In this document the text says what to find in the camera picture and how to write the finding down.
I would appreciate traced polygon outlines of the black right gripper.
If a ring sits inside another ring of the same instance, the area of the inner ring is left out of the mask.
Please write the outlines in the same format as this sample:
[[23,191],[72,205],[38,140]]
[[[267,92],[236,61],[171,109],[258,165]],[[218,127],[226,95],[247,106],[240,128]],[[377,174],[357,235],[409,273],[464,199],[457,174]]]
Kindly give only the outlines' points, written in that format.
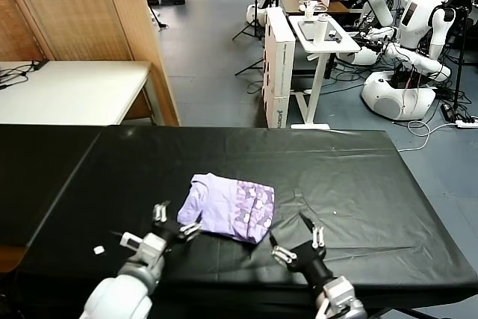
[[311,241],[287,250],[279,246],[273,234],[269,234],[272,246],[270,254],[281,265],[287,265],[291,272],[301,273],[311,288],[321,289],[332,281],[332,271],[323,261],[326,255],[324,228],[316,225],[302,212],[299,215],[312,234]]

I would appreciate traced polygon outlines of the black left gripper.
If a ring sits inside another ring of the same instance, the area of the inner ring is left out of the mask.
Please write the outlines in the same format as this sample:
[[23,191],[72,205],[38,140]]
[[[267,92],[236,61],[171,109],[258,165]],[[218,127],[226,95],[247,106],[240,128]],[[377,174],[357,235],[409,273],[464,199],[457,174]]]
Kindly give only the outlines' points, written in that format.
[[153,208],[152,233],[167,244],[177,244],[182,239],[194,239],[202,231],[202,214],[190,224],[180,225],[175,220],[167,220],[167,206],[170,201],[158,203]]

